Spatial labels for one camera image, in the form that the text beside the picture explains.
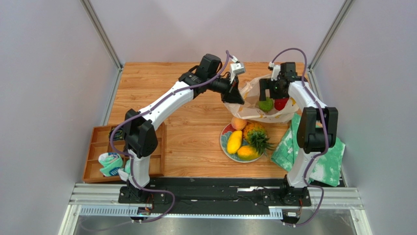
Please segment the banana print plastic bag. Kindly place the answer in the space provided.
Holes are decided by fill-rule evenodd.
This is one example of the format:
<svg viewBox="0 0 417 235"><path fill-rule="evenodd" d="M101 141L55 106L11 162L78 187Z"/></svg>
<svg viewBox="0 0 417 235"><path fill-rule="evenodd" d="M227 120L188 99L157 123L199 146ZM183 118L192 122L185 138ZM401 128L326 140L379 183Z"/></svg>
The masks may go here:
<svg viewBox="0 0 417 235"><path fill-rule="evenodd" d="M231 112L234 117L252 121L258 121L263 123L286 123L289 122L294 114L299 110L298 105L294 99L290 98L285 102L284 108L280 111L272 109L269 112L264 112L259 109L259 81L260 79L268 78L271 76L269 74L256 77L251 81L245 83L243 87L239 89L240 94L244 98L245 103L240 104L231 104L225 103L225 107Z"/></svg>

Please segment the green bumpy fake fruit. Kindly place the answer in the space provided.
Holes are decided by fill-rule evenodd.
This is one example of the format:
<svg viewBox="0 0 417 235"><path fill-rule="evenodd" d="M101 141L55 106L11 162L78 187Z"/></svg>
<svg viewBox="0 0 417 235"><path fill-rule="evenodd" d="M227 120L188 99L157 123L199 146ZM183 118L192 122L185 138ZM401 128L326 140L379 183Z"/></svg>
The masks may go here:
<svg viewBox="0 0 417 235"><path fill-rule="evenodd" d="M258 107L263 112L269 112L274 109L274 100L267 97L265 101L259 101Z"/></svg>

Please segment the fake peach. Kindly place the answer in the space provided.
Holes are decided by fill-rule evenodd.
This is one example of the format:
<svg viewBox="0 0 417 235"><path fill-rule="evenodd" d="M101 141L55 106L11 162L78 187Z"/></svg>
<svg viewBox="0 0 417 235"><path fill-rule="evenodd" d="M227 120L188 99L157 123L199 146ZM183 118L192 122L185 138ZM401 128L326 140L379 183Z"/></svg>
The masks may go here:
<svg viewBox="0 0 417 235"><path fill-rule="evenodd" d="M233 117L231 120L231 125L235 130L243 130L247 125L247 121L245 119Z"/></svg>

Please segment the fake pineapple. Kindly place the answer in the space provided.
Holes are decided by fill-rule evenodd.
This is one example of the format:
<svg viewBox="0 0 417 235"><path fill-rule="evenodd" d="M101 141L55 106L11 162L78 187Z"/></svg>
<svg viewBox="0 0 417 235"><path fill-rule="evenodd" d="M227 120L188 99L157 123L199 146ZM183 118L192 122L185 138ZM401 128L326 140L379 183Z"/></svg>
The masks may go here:
<svg viewBox="0 0 417 235"><path fill-rule="evenodd" d="M274 150L266 128L260 123L248 122L243 129L244 140L255 149L257 154L263 154L266 150Z"/></svg>

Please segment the yellow fake fruit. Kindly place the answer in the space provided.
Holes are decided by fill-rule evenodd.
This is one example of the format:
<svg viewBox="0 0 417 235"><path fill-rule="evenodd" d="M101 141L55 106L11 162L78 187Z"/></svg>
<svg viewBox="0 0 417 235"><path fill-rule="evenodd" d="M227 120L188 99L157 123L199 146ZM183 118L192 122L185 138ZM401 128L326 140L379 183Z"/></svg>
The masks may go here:
<svg viewBox="0 0 417 235"><path fill-rule="evenodd" d="M242 145L242 138L243 138L242 130L236 130L232 132L232 134L229 137L227 148L226 148L229 154L237 153L238 149Z"/></svg>

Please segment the yellow green fake mango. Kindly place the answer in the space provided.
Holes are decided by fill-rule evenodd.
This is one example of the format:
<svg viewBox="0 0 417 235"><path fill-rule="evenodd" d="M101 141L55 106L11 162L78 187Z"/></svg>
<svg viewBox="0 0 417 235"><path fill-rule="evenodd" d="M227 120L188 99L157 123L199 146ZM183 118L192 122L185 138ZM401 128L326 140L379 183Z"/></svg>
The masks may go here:
<svg viewBox="0 0 417 235"><path fill-rule="evenodd" d="M237 156L241 160L251 161L259 158L261 154L253 146L245 145L238 149Z"/></svg>

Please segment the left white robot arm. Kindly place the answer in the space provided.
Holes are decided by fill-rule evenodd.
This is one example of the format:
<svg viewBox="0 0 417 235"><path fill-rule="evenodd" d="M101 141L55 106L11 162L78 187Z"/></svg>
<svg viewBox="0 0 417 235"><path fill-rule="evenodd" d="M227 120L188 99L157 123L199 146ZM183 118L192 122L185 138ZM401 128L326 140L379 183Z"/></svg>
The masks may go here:
<svg viewBox="0 0 417 235"><path fill-rule="evenodd" d="M177 109L195 99L207 90L219 93L224 103L244 104L238 89L238 76L245 73L245 67L235 56L231 59L229 73L221 74L226 64L212 54L203 56L200 64L183 73L174 86L147 107L129 110L122 125L123 139L130 157L130 186L144 190L150 182L150 156L158 146L156 131Z"/></svg>

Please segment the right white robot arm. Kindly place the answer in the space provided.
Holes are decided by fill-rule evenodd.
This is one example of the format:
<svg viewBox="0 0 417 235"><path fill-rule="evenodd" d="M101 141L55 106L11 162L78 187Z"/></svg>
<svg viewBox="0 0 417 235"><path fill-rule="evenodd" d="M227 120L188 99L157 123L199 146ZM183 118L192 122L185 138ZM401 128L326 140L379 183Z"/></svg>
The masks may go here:
<svg viewBox="0 0 417 235"><path fill-rule="evenodd" d="M292 98L302 110L297 131L299 152L292 169L285 176L282 189L288 194L306 190L309 176L320 156L336 142L338 110L328 107L313 94L304 75L297 75L296 64L269 63L271 78L259 81L259 101Z"/></svg>

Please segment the red fake fruit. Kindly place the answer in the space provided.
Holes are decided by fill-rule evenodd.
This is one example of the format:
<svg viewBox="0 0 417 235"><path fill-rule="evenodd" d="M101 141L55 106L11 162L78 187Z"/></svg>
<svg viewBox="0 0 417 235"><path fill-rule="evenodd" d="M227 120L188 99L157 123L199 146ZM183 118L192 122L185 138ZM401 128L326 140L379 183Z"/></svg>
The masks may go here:
<svg viewBox="0 0 417 235"><path fill-rule="evenodd" d="M285 108L289 98L281 98L281 99L275 99L274 100L274 108L277 111L281 111Z"/></svg>

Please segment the green white tie-dye cloth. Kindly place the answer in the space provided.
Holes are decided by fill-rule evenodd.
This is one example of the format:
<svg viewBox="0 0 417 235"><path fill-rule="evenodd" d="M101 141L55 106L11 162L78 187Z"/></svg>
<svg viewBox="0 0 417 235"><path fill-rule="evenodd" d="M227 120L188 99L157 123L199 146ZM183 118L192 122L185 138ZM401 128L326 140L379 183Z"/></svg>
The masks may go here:
<svg viewBox="0 0 417 235"><path fill-rule="evenodd" d="M292 169L300 149L296 140L300 120L300 115L294 114L290 128L286 131L271 156L272 162L286 171ZM318 181L333 187L338 186L345 147L346 145L337 138L335 145L318 160L309 181Z"/></svg>

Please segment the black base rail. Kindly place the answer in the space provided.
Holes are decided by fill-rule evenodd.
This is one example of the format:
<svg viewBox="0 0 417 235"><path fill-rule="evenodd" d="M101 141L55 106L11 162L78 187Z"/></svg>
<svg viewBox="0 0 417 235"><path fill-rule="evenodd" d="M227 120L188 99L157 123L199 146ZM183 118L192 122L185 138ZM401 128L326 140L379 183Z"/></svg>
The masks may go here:
<svg viewBox="0 0 417 235"><path fill-rule="evenodd" d="M292 189L284 179L152 178L137 189L122 186L118 202L149 204L152 213L208 215L267 215L270 206L312 205L306 188Z"/></svg>

